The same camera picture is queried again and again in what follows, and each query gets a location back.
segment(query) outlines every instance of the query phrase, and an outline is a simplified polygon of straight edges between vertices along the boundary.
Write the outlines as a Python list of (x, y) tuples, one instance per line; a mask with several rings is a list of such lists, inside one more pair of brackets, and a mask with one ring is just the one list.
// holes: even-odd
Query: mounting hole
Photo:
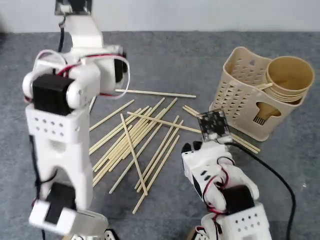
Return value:
[(58, 153), (63, 153), (66, 150), (66, 144), (63, 142), (51, 140), (50, 144), (52, 148)]

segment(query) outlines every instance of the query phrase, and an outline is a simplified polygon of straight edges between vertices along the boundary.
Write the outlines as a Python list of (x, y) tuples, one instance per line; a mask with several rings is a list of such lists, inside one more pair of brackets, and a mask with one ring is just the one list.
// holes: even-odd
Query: white wall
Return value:
[[(56, 32), (55, 0), (0, 0), (6, 32)], [(320, 0), (93, 0), (102, 31), (320, 31)]]

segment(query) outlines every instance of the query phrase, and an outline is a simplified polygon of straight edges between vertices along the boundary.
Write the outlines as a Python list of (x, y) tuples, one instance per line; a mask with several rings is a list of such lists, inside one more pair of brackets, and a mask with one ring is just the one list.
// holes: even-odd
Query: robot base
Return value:
[(62, 240), (119, 240), (119, 238), (113, 229), (107, 229), (104, 233), (104, 238), (97, 238), (92, 236), (83, 237), (79, 235), (73, 235), (72, 238), (64, 237)]

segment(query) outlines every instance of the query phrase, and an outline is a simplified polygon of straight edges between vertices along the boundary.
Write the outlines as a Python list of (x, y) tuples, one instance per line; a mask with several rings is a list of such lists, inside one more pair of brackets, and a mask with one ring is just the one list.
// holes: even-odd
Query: white wire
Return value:
[(65, 66), (66, 65), (66, 60), (65, 58), (57, 51), (54, 51), (54, 50), (51, 50), (51, 49), (44, 49), (42, 51), (40, 51), (38, 53), (38, 55), (35, 57), (35, 60), (34, 60), (34, 65), (33, 65), (33, 70), (36, 69), (36, 66), (37, 66), (37, 61), (41, 58), (41, 56), (43, 54), (51, 54), (51, 55), (55, 55), (57, 57), (59, 57), (59, 59), (61, 60), (61, 63)]
[(129, 89), (131, 75), (130, 75), (130, 64), (129, 64), (128, 60), (125, 57), (117, 56), (117, 55), (106, 55), (106, 56), (94, 56), (94, 57), (88, 57), (88, 58), (90, 58), (90, 59), (109, 58), (109, 59), (117, 59), (117, 60), (120, 60), (120, 61), (124, 62), (126, 64), (126, 67), (127, 67), (127, 75), (128, 75), (128, 82), (126, 84), (126, 88), (125, 88), (125, 90), (124, 90), (124, 92), (122, 94), (120, 94), (118, 96), (106, 96), (106, 98), (107, 99), (120, 99), (124, 95), (126, 95), (126, 93), (128, 92), (128, 89)]

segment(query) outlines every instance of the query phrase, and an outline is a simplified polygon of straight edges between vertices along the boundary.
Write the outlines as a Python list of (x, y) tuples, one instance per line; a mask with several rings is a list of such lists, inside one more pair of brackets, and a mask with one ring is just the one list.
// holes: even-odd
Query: black cable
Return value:
[[(64, 41), (65, 41), (65, 22), (66, 22), (66, 16), (63, 17), (63, 20), (59, 22), (59, 28), (60, 28), (60, 41), (58, 45), (58, 53), (62, 52), (62, 48), (64, 47)], [(56, 75), (56, 69), (52, 70), (52, 74)]]
[[(52, 177), (50, 177), (48, 180), (41, 181), (40, 173), (39, 173), (39, 169), (38, 169), (38, 165), (37, 165), (34, 136), (32, 136), (32, 135), (29, 136), (29, 142), (30, 142), (30, 148), (31, 148), (32, 166), (33, 166), (33, 170), (34, 170), (34, 174), (35, 174), (35, 181), (34, 181), (35, 199), (38, 200), (38, 199), (40, 199), (41, 185), (52, 181), (55, 178), (55, 176), (57, 175), (58, 170), (55, 170)], [(46, 233), (43, 229), (41, 229), (41, 235), (42, 235), (42, 240), (46, 240)]]
[(270, 167), (268, 164), (266, 164), (264, 161), (262, 161), (260, 158), (258, 158), (256, 155), (254, 155), (251, 151), (247, 150), (242, 145), (235, 143), (235, 142), (226, 142), (225, 145), (237, 147), (240, 150), (242, 150), (243, 152), (245, 152), (246, 154), (248, 154), (249, 156), (251, 156), (254, 160), (256, 160), (258, 163), (260, 163), (261, 165), (266, 167), (270, 172), (272, 172), (288, 189), (290, 196), (291, 196), (291, 200), (292, 200), (292, 207), (291, 207), (290, 217), (288, 220), (288, 225), (286, 227), (285, 239), (290, 240), (290, 233), (291, 233), (292, 224), (293, 224), (295, 213), (296, 213), (296, 205), (297, 205), (296, 196), (295, 196), (295, 193), (292, 190), (292, 188), (289, 186), (289, 184), (286, 182), (286, 180), (279, 173), (276, 172), (276, 170), (274, 170), (272, 167)]
[(60, 41), (58, 46), (58, 53), (62, 52), (62, 48), (64, 47), (64, 41), (65, 41), (65, 28), (60, 27)]

